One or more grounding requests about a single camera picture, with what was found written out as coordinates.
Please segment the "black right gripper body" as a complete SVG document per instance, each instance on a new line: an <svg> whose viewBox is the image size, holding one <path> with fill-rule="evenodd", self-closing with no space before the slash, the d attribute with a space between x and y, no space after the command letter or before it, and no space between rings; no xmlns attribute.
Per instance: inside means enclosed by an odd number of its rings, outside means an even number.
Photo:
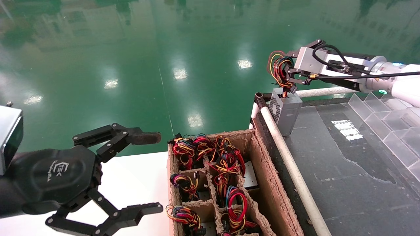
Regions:
<svg viewBox="0 0 420 236"><path fill-rule="evenodd" d="M296 78L300 76L300 69L297 68L297 58L298 58L298 52L292 52L291 53L291 58L293 60L293 66L291 69L291 77L292 78Z"/></svg>

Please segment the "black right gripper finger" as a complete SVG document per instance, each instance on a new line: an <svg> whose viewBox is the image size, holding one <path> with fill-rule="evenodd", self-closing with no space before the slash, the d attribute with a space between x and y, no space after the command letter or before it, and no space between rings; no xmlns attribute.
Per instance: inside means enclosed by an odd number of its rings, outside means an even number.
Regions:
<svg viewBox="0 0 420 236"><path fill-rule="evenodd" d="M305 71L308 73L313 74L323 74L325 72L325 66L317 61L315 58L313 58L313 51L314 49L322 45L324 43L323 40L317 39L308 45L305 45L303 47L300 47L300 49L294 50L294 51L288 51L286 54L287 57L291 58L292 52L298 52L298 58L297 58L297 68L300 69L300 71ZM292 66L285 66L284 70L286 73L291 73Z"/></svg>
<svg viewBox="0 0 420 236"><path fill-rule="evenodd" d="M314 80L313 76L314 74L300 74L299 77L292 78L291 74L286 74L285 76L286 83L288 85L291 85L287 89L287 92L291 94L295 94L295 92L298 90L298 86L311 85L311 82Z"/></svg>

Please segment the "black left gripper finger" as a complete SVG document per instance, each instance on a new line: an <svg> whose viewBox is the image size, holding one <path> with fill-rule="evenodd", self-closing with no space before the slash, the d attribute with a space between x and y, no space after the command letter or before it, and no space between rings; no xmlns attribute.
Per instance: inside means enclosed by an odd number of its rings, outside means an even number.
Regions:
<svg viewBox="0 0 420 236"><path fill-rule="evenodd" d="M108 215L102 224L95 226L67 219L69 213L79 210L90 200ZM124 227L137 226L143 216L162 211L163 206L160 203L131 205L118 210L96 188L92 188L60 206L45 224L55 231L75 236L112 236Z"/></svg>
<svg viewBox="0 0 420 236"><path fill-rule="evenodd" d="M103 143L96 150L96 162L106 163L124 150L129 145L151 145L161 141L161 134L144 132L140 127L127 128L118 123L113 123L94 130L77 134L73 137L75 146L86 148Z"/></svg>

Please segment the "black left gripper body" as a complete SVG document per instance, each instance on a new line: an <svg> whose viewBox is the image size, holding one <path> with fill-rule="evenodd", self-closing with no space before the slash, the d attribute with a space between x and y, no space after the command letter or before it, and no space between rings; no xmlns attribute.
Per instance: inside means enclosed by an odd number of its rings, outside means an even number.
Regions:
<svg viewBox="0 0 420 236"><path fill-rule="evenodd" d="M44 149L18 153L9 165L9 213L45 214L61 206L81 207L78 197L101 183L93 151Z"/></svg>

